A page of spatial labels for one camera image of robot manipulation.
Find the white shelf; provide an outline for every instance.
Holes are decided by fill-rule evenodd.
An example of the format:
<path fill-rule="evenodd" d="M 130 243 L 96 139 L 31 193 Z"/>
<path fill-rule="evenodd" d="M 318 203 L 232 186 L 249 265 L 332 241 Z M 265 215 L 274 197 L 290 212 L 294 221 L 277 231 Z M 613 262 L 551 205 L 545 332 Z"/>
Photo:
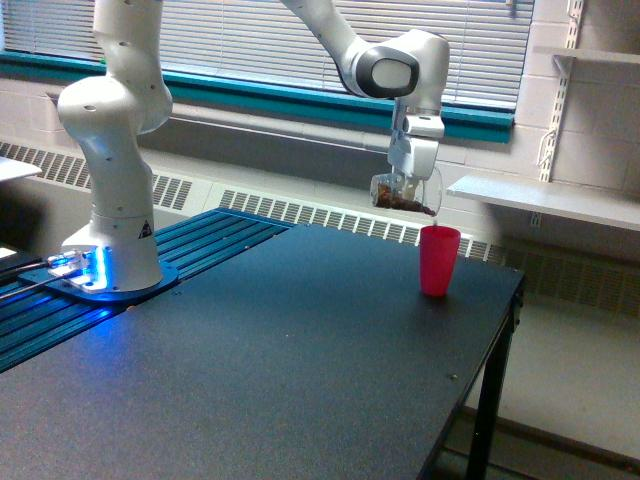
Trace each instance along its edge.
<path fill-rule="evenodd" d="M 640 65 L 640 55 L 631 53 L 604 52 L 600 50 L 586 50 L 580 48 L 554 48 L 537 47 L 535 53 L 546 53 L 554 57 L 575 58 L 588 62 L 601 63 L 626 63 L 630 65 Z"/>
<path fill-rule="evenodd" d="M 503 207 L 640 231 L 640 198 L 596 188 L 478 173 L 458 180 L 447 193 Z"/>
<path fill-rule="evenodd" d="M 30 177 L 41 172 L 42 170 L 34 165 L 0 157 L 0 182 L 13 180 L 14 178 Z"/>

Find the table leg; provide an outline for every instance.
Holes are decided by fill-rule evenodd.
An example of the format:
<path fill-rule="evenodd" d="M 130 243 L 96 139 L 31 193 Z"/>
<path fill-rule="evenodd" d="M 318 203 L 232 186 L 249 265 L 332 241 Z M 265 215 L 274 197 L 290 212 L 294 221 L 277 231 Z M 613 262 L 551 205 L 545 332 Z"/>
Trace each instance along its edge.
<path fill-rule="evenodd" d="M 487 473 L 515 322 L 515 311 L 512 307 L 509 312 L 509 322 L 500 334 L 485 366 L 466 480 L 483 480 Z"/>

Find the blue metal rail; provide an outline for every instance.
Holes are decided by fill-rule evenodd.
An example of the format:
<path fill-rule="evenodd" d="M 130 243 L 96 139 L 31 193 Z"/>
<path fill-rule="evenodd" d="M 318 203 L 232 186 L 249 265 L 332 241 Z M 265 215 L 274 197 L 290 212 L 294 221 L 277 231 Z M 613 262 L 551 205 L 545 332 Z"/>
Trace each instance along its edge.
<path fill-rule="evenodd" d="M 292 225 L 230 210 L 212 210 L 156 233 L 160 259 L 180 281 L 215 267 Z M 24 287 L 0 286 L 0 295 Z M 62 296 L 46 287 L 0 303 L 0 373 L 124 311 Z"/>

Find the radiator vent grille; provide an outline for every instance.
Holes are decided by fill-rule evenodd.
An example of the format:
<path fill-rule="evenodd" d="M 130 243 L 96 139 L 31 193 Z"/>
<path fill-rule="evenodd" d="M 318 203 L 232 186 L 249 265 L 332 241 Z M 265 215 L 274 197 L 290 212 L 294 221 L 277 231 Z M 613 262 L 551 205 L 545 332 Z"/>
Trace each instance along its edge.
<path fill-rule="evenodd" d="M 220 207 L 257 213 L 290 223 L 311 223 L 393 242 L 419 244 L 419 226 L 413 227 L 402 222 L 390 223 L 388 219 L 367 217 L 353 211 L 302 203 L 225 190 Z M 629 273 L 616 269 L 615 266 L 608 268 L 592 265 L 587 261 L 555 257 L 546 253 L 505 248 L 474 240 L 469 235 L 464 235 L 461 239 L 458 254 L 524 270 L 527 275 L 527 293 L 640 317 L 639 273 Z"/>
<path fill-rule="evenodd" d="M 35 165 L 42 170 L 39 178 L 54 183 L 91 190 L 87 162 L 83 158 L 62 155 L 37 148 L 0 142 L 0 157 Z M 182 210 L 193 183 L 164 175 L 153 176 L 153 204 Z"/>

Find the blue led light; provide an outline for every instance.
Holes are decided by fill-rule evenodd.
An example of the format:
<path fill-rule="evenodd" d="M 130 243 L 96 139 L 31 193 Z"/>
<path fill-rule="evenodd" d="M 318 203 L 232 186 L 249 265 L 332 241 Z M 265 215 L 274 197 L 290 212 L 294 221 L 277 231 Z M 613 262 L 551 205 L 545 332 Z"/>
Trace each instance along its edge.
<path fill-rule="evenodd" d="M 94 281 L 93 288 L 102 290 L 107 288 L 107 259 L 103 247 L 98 247 L 95 250 L 95 265 L 94 265 Z"/>
<path fill-rule="evenodd" d="M 58 268 L 63 265 L 66 265 L 67 263 L 69 263 L 68 258 L 60 258 L 60 259 L 54 260 L 54 262 L 51 264 L 51 268 Z"/>

